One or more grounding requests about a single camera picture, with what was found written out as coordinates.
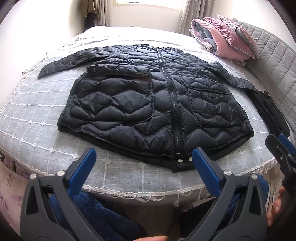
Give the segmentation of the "person's right hand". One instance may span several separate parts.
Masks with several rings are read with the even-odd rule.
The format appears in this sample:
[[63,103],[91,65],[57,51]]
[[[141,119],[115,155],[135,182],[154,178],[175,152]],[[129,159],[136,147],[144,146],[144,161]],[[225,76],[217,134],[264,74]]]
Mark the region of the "person's right hand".
[[270,206],[268,212],[267,212],[267,226],[270,227],[275,219],[275,216],[278,214],[281,208],[281,198],[285,191],[285,188],[283,186],[280,187],[278,191],[278,197],[274,200],[272,205]]

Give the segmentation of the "person's left hand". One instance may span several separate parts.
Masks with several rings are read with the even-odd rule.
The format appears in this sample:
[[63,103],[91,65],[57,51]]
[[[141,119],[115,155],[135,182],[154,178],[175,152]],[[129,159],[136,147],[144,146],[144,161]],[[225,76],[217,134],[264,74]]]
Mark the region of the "person's left hand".
[[168,237],[165,235],[157,235],[154,237],[142,237],[134,241],[167,241]]

